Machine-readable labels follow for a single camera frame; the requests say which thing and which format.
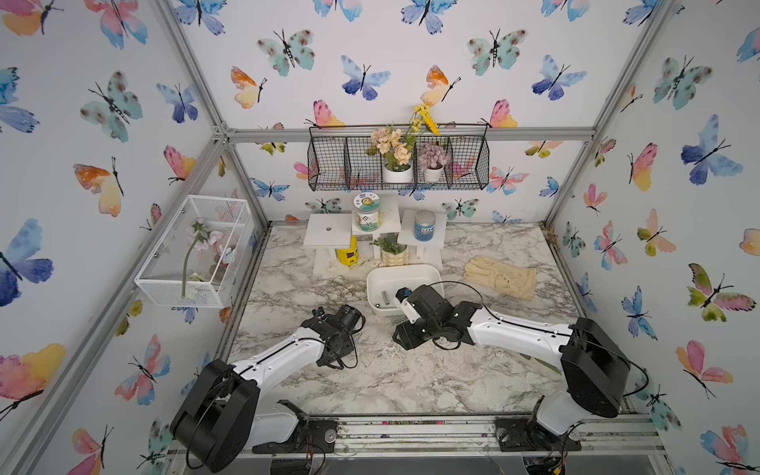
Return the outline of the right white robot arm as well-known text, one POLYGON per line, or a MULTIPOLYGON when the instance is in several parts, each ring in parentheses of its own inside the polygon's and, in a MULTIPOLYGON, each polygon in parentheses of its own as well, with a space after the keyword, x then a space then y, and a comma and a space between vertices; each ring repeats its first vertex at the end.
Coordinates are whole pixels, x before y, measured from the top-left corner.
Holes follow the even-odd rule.
POLYGON ((445 340, 456 346, 495 346, 542 361, 557 369, 564 385, 540 398, 524 424, 536 443, 554 443, 590 416, 615 419, 625 399, 633 364, 594 321, 540 324, 499 314, 483 303, 456 305, 431 285, 402 288, 394 303, 407 318, 393 340, 404 350, 445 340))

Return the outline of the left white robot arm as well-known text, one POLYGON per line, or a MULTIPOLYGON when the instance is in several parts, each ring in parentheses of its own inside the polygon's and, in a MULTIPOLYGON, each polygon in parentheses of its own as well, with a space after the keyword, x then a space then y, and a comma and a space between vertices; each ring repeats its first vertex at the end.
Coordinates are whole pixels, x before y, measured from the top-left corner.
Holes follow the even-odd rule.
POLYGON ((215 359, 200 372, 172 423, 170 433, 212 473, 228 467, 244 450, 255 453, 326 453, 329 444, 310 434, 310 417, 288 400, 269 406, 260 400, 306 366, 344 370, 356 355, 354 336, 366 324, 356 308, 322 307, 282 342, 247 359, 215 359))

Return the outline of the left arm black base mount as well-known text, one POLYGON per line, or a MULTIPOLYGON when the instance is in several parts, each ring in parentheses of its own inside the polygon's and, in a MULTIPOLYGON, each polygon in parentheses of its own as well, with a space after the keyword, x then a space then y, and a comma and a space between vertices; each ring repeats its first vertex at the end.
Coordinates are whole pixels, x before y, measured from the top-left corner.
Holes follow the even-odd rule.
POLYGON ((314 418, 289 400, 257 411, 246 448, 254 454, 333 453, 338 422, 314 418))

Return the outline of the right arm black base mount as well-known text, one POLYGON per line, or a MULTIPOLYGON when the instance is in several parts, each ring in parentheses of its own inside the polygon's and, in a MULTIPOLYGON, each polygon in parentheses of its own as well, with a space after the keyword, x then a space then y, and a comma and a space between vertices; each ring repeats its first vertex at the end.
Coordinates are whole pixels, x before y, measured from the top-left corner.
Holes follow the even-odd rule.
POLYGON ((538 410, 544 397, 534 405, 530 417, 512 416, 495 420, 494 437, 501 452, 529 451, 580 451, 580 441, 570 437, 570 429, 562 435, 554 435, 538 423, 538 410))

